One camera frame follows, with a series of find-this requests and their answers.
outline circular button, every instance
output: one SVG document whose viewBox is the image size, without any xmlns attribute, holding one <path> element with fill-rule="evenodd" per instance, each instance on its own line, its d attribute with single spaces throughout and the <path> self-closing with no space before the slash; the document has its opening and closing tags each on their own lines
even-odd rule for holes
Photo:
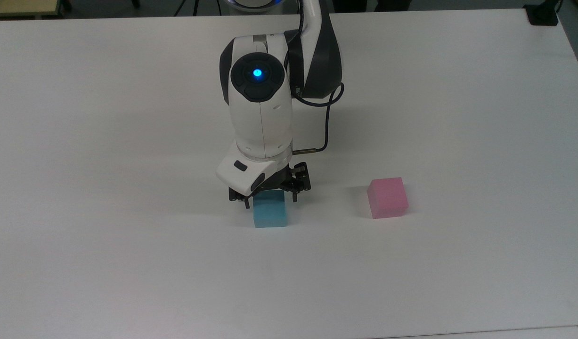
<svg viewBox="0 0 578 339">
<path fill-rule="evenodd" d="M 264 62 L 251 62 L 244 69 L 247 81 L 254 84 L 265 82 L 270 76 L 270 68 Z"/>
</svg>

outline pink cube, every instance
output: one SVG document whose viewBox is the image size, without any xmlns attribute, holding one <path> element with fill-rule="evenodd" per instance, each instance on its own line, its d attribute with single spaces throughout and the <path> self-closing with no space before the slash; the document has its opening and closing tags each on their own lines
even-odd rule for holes
<svg viewBox="0 0 578 339">
<path fill-rule="evenodd" d="M 368 204 L 373 219 L 401 217 L 408 199 L 401 178 L 375 179 L 368 187 Z"/>
</svg>

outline light blue cube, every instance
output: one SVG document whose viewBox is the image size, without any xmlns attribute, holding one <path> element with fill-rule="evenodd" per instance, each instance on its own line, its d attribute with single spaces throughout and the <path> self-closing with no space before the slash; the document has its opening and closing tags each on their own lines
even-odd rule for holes
<svg viewBox="0 0 578 339">
<path fill-rule="evenodd" d="M 253 223 L 257 228 L 287 226 L 285 192 L 263 191 L 253 197 Z"/>
</svg>

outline white table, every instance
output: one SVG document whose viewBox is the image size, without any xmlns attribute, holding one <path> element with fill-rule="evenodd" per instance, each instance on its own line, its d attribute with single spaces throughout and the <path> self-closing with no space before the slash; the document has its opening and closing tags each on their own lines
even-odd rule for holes
<svg viewBox="0 0 578 339">
<path fill-rule="evenodd" d="M 0 339 L 578 325 L 578 64 L 523 9 L 332 16 L 345 96 L 290 226 L 214 171 L 232 37 L 295 16 L 0 22 Z M 295 103 L 295 147 L 323 109 Z M 370 218 L 403 177 L 409 214 Z"/>
</svg>

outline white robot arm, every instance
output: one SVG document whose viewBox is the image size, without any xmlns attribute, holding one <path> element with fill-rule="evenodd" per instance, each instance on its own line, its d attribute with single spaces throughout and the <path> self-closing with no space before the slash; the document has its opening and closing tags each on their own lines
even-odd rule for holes
<svg viewBox="0 0 578 339">
<path fill-rule="evenodd" d="M 220 57 L 220 81 L 235 141 L 216 176 L 230 200 L 267 189 L 309 190 L 306 163 L 291 169 L 292 98 L 324 98 L 341 85 L 341 56 L 324 0 L 300 0 L 300 28 L 237 37 Z"/>
</svg>

